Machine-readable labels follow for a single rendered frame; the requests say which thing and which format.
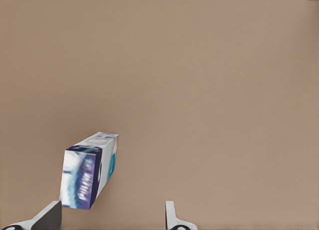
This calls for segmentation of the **blue and white printed box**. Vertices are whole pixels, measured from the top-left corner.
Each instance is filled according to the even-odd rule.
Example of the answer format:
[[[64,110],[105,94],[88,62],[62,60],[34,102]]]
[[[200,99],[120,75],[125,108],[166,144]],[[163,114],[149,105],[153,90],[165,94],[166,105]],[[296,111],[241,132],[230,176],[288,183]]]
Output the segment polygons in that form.
[[[97,132],[64,152],[62,206],[89,210],[115,169],[118,134]]]

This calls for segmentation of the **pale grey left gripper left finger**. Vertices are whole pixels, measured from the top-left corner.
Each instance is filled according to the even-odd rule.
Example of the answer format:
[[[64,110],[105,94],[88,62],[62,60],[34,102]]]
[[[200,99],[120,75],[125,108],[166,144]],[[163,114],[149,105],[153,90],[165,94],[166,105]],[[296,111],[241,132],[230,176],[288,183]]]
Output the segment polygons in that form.
[[[62,203],[52,201],[32,219],[11,224],[1,230],[60,230],[62,224]]]

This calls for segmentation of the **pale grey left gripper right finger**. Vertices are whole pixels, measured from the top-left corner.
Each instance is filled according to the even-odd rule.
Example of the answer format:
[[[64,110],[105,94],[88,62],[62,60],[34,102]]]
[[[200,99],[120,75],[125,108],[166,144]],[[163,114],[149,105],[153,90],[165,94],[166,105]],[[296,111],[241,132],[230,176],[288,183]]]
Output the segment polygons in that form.
[[[165,227],[166,230],[197,230],[195,224],[177,218],[173,201],[165,202]]]

